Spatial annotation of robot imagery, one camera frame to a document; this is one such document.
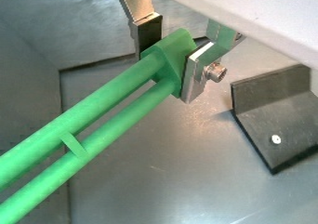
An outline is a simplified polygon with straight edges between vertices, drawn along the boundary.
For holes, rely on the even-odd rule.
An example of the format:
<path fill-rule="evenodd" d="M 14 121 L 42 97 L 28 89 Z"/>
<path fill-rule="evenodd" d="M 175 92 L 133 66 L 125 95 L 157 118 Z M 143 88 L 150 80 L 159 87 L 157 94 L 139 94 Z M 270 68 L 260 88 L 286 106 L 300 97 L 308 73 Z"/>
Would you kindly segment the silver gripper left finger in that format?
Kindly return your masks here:
<path fill-rule="evenodd" d="M 151 0 L 119 0 L 129 18 L 135 56 L 162 39 L 163 16 L 155 12 Z"/>

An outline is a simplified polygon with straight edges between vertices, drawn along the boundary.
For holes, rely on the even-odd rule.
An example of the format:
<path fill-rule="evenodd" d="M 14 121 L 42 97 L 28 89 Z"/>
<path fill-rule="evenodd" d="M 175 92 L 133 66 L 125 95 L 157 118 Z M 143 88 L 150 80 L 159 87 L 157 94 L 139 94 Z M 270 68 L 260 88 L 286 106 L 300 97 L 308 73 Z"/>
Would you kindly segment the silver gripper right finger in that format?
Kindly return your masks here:
<path fill-rule="evenodd" d="M 205 90 L 206 82 L 220 83 L 228 69 L 221 58 L 244 41 L 245 35 L 214 20 L 207 23 L 209 41 L 186 56 L 186 70 L 181 99 L 190 103 Z"/>

